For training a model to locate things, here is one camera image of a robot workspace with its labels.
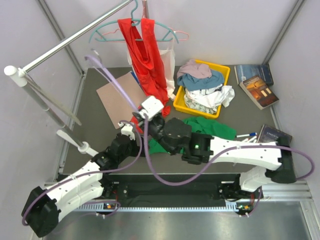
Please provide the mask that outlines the green tank top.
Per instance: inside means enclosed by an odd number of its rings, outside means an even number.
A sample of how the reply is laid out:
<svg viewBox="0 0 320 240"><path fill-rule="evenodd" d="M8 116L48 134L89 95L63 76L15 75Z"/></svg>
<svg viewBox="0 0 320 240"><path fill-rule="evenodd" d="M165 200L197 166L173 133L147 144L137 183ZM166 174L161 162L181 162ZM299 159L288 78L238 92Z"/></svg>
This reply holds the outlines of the green tank top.
<svg viewBox="0 0 320 240"><path fill-rule="evenodd" d="M207 134L226 140L234 140L237 132L226 124L219 123L215 119L206 119L202 116L188 117L182 120L190 125L193 133ZM166 153L166 150L156 140L148 142L149 154Z"/></svg>

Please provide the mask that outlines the lavender plastic hanger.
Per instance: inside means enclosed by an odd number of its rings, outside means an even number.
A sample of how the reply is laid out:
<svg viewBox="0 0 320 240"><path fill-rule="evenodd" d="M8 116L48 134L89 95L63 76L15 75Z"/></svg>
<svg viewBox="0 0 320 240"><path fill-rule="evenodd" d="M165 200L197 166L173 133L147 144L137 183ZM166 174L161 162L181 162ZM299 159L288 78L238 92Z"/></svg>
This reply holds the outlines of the lavender plastic hanger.
<svg viewBox="0 0 320 240"><path fill-rule="evenodd" d="M134 112L137 111L138 108L134 104L133 100L122 88L116 78L103 65L102 58L100 57L99 53L93 48L91 48L90 51L92 52L92 54L84 56L84 59L87 61L87 63L94 69L96 69L114 87L114 89L127 101Z"/></svg>

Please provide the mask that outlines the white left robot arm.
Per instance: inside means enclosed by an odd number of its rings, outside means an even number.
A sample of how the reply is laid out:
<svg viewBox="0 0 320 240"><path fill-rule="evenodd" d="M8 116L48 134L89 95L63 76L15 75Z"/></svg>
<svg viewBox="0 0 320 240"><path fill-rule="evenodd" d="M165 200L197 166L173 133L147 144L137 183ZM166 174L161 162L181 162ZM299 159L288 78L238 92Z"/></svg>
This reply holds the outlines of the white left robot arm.
<svg viewBox="0 0 320 240"><path fill-rule="evenodd" d="M22 225L29 226L39 237L51 233L69 213L87 202L109 198L114 191L106 176L122 170L120 164L128 157L138 160L148 139L119 133L105 150L93 157L75 173L62 181L42 188L35 187L22 209Z"/></svg>

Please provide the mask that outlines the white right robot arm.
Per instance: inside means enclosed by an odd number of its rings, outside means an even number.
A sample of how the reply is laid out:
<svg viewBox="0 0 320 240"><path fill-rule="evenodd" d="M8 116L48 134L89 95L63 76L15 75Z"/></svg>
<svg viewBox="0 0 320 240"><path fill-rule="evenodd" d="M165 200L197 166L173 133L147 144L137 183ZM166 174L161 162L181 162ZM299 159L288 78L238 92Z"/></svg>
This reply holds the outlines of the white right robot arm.
<svg viewBox="0 0 320 240"><path fill-rule="evenodd" d="M165 185L177 187L197 179L213 163L252 165L243 172L233 185L233 192L245 198L265 184L291 184L297 178L294 172L291 148L285 139L269 143L250 143L223 139L210 134L193 132L182 120L172 118L165 121L158 115L145 119L142 124L144 138L151 136L171 155L181 153L182 160L194 165L204 164L202 170L181 182L169 182L161 178L152 166L148 143L144 143L147 164L157 180Z"/></svg>

